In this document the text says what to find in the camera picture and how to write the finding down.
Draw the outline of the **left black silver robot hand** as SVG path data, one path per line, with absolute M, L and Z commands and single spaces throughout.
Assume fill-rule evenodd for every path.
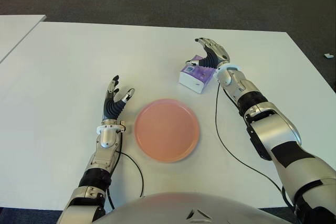
M 119 84 L 119 76 L 116 75 L 109 83 L 106 96 L 103 104 L 103 120 L 117 120 L 121 112 L 123 111 L 126 103 L 133 97 L 135 89 L 129 89 L 125 95 L 118 101 L 114 98 L 119 92 L 116 86 Z

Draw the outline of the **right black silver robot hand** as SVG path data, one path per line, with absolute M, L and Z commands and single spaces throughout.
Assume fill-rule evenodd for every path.
M 187 61 L 187 66 L 200 66 L 217 69 L 218 66 L 230 62 L 230 57 L 226 50 L 214 40 L 201 37 L 196 38 L 195 41 L 203 47 L 207 55 L 205 58 L 200 60 Z

